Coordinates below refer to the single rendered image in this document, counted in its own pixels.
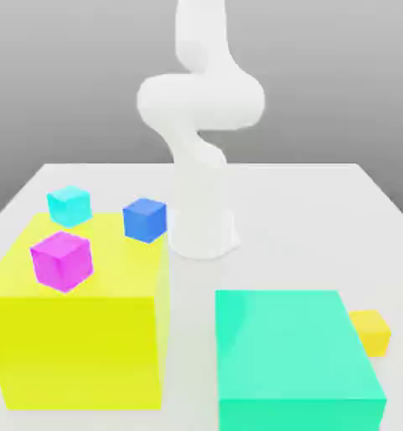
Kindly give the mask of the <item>small blue cube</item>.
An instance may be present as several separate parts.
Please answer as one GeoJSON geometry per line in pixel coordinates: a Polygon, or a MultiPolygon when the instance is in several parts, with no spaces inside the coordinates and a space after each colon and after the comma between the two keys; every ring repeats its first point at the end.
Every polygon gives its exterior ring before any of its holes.
{"type": "Polygon", "coordinates": [[[139,198],[123,209],[123,220],[127,237],[152,243],[167,230],[167,205],[139,198]]]}

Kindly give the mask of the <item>small cyan cube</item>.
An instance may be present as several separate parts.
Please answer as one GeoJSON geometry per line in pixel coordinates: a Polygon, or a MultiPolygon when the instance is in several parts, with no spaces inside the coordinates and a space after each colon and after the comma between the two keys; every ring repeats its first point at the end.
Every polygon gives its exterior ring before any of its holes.
{"type": "Polygon", "coordinates": [[[66,186],[47,194],[50,218],[72,228],[92,218],[90,194],[76,186],[66,186]]]}

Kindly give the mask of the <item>small magenta cube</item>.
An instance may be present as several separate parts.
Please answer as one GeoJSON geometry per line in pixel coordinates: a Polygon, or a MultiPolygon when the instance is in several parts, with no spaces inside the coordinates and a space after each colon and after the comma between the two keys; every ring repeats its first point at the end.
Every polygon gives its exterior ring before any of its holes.
{"type": "Polygon", "coordinates": [[[87,238],[59,231],[29,250],[36,279],[60,292],[69,292],[93,273],[87,238]]]}

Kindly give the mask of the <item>small yellow cube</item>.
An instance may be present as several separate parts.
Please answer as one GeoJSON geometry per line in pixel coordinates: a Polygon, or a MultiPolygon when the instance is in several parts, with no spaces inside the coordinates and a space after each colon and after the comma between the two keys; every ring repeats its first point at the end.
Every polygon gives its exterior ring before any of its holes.
{"type": "Polygon", "coordinates": [[[385,319],[376,310],[350,311],[349,317],[366,354],[384,357],[389,346],[391,331],[385,319]]]}

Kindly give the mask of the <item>large turquoise box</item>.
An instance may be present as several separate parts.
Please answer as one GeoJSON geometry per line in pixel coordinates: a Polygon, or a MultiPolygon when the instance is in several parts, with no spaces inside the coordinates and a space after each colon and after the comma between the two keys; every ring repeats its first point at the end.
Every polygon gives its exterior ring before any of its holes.
{"type": "Polygon", "coordinates": [[[380,431],[386,396],[335,290],[215,293],[219,431],[380,431]]]}

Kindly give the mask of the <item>large yellow box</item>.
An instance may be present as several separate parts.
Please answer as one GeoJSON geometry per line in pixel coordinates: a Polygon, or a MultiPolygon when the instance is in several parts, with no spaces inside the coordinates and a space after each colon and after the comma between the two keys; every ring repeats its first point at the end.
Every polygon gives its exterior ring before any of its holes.
{"type": "Polygon", "coordinates": [[[72,229],[93,274],[61,293],[40,284],[30,249],[59,227],[34,215],[0,260],[0,388],[11,410],[157,410],[169,329],[167,237],[124,234],[117,213],[72,229]]]}

